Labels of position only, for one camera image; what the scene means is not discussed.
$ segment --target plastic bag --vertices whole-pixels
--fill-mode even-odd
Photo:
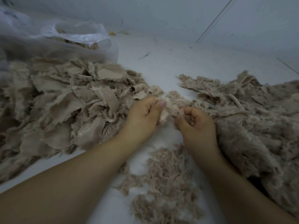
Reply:
[[[38,20],[1,6],[0,28],[0,48],[8,60],[25,60],[32,56],[99,62],[117,62],[118,59],[118,46],[102,24]]]

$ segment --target beige textile waste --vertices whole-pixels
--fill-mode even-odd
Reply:
[[[39,158],[88,149],[113,137],[135,100],[163,93],[139,73],[90,61],[15,61],[11,76],[0,94],[1,182]],[[228,84],[179,78],[198,98],[188,101],[170,92],[160,121],[185,105],[208,112],[227,158],[245,177],[258,177],[269,197],[299,219],[299,81],[261,85],[246,71]]]

